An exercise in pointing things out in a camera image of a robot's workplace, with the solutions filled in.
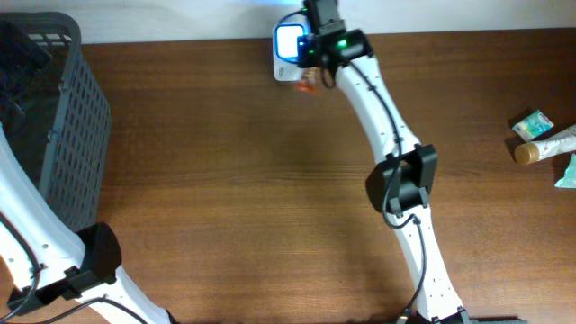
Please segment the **small teal tissue pack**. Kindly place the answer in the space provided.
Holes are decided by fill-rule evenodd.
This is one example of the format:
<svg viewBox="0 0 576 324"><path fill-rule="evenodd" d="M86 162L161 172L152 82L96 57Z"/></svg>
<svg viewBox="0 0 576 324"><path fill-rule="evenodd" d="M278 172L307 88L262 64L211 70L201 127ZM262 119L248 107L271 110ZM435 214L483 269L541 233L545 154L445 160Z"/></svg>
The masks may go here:
<svg viewBox="0 0 576 324"><path fill-rule="evenodd" d="M553 126L554 124L541 111L535 111L517 122L512 130L524 142L529 142L548 132Z"/></svg>

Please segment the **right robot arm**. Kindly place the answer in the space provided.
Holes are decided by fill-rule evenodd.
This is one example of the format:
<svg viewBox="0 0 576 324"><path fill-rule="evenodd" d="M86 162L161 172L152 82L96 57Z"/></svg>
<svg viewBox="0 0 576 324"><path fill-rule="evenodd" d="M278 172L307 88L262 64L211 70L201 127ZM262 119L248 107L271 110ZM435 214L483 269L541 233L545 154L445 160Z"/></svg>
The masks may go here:
<svg viewBox="0 0 576 324"><path fill-rule="evenodd" d="M397 321L470 322L433 228L430 195L438 161L435 148L422 145L403 120L367 36L359 29L347 29L337 2L306 0L301 14L310 34L298 39L298 65L330 74L333 85L354 108L375 163L366 191L395 233L415 286Z"/></svg>

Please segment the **white cream tube gold cap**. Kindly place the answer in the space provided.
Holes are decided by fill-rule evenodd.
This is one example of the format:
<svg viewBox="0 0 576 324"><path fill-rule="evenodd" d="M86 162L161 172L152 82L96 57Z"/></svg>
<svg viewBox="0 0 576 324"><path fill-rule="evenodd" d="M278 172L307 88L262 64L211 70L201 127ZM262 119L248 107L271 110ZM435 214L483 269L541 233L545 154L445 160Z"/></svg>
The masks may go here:
<svg viewBox="0 0 576 324"><path fill-rule="evenodd" d="M522 166L552 158L575 150L575 126L560 131L552 137L532 141L515 148L514 158Z"/></svg>

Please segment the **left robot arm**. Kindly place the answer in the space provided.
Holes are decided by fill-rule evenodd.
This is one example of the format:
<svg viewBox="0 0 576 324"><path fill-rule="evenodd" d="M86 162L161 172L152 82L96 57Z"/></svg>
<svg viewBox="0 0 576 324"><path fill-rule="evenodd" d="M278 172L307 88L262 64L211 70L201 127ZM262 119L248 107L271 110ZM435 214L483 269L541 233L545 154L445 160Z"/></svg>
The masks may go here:
<svg viewBox="0 0 576 324"><path fill-rule="evenodd" d="M111 323L174 322L128 276L111 227L93 221L109 132L57 128L40 151L38 182L1 139L1 256L15 286L10 318L64 298Z"/></svg>

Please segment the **red chocolate bar wrapper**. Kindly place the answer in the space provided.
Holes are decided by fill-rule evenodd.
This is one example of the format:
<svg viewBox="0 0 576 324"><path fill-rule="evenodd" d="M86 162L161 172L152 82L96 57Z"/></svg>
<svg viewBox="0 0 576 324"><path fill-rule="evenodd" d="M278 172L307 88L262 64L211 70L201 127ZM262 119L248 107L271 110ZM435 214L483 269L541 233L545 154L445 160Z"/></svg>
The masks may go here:
<svg viewBox="0 0 576 324"><path fill-rule="evenodd" d="M300 80L295 84L295 88L301 92L316 94L318 92L317 74L316 68L305 69Z"/></svg>

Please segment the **mint green snack packet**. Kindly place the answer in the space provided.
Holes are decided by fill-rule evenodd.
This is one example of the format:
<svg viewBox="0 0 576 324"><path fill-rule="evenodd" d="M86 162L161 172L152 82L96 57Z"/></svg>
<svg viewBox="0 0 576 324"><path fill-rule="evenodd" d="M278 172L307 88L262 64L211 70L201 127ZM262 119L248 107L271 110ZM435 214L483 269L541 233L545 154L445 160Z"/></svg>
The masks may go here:
<svg viewBox="0 0 576 324"><path fill-rule="evenodd" d="M576 188L576 155L572 154L569 165L565 169L563 177L558 180L555 185L556 188L562 189L575 189Z"/></svg>

